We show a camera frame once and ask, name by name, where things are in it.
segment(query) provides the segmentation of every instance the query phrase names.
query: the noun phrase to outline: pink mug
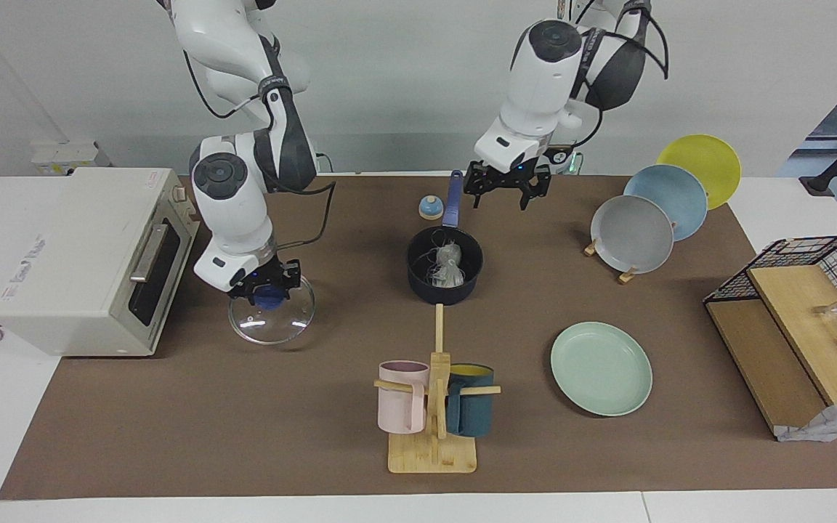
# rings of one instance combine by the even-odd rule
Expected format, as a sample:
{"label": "pink mug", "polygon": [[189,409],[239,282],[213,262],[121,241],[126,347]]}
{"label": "pink mug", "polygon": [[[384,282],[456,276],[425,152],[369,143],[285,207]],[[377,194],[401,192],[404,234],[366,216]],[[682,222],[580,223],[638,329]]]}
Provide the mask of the pink mug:
{"label": "pink mug", "polygon": [[428,365],[421,361],[393,360],[379,364],[379,378],[412,385],[412,392],[379,387],[376,424],[390,434],[415,434],[425,430],[425,387]]}

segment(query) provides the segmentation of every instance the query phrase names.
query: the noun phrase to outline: plate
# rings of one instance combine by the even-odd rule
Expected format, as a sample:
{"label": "plate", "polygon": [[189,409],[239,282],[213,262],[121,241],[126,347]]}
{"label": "plate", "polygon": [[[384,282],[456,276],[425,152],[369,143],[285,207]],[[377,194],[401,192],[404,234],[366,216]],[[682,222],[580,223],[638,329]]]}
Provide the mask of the plate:
{"label": "plate", "polygon": [[674,248],[671,219],[641,196],[622,195],[597,209],[590,236],[602,261],[619,272],[642,275],[667,261]]}
{"label": "plate", "polygon": [[697,177],[678,166],[647,166],[628,180],[624,193],[660,206],[674,223],[674,241],[690,238],[706,219],[706,190]]}
{"label": "plate", "polygon": [[633,413],[651,394],[651,363],[641,345],[605,323],[578,323],[558,335],[551,371],[571,401],[601,416]]}
{"label": "plate", "polygon": [[660,152],[658,163],[693,173],[706,189],[710,211],[727,202],[741,182],[741,160],[735,149],[708,134],[675,139]]}

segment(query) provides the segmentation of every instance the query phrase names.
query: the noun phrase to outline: wire basket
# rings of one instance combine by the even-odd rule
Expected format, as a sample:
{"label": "wire basket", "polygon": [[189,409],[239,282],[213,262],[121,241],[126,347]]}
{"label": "wire basket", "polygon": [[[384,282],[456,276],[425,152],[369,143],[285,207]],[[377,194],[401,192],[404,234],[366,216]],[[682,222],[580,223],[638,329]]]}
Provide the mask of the wire basket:
{"label": "wire basket", "polygon": [[705,304],[714,301],[758,300],[761,298],[748,278],[748,270],[761,267],[790,267],[818,265],[837,288],[837,236],[778,240],[765,248],[738,271],[734,277],[706,297]]}

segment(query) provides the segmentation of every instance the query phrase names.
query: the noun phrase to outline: green plate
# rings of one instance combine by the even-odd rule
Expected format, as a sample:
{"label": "green plate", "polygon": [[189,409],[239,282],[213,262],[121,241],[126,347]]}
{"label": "green plate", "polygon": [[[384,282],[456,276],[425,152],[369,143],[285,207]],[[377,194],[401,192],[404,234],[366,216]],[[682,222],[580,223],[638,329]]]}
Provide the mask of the green plate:
{"label": "green plate", "polygon": [[564,394],[590,413],[633,413],[651,394],[651,363],[641,345],[613,325],[572,325],[554,340],[551,371]]}

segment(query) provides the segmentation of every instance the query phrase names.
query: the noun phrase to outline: oven handle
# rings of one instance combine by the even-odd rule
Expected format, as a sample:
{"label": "oven handle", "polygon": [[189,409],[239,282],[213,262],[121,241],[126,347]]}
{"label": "oven handle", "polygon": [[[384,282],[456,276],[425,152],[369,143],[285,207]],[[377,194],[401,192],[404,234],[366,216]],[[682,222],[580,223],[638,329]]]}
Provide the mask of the oven handle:
{"label": "oven handle", "polygon": [[157,262],[157,255],[160,253],[160,246],[163,245],[163,239],[166,237],[166,232],[169,230],[169,225],[160,223],[154,225],[150,230],[150,236],[147,238],[147,244],[144,245],[144,251],[140,255],[139,261],[131,272],[130,280],[136,283],[146,283],[153,265]]}

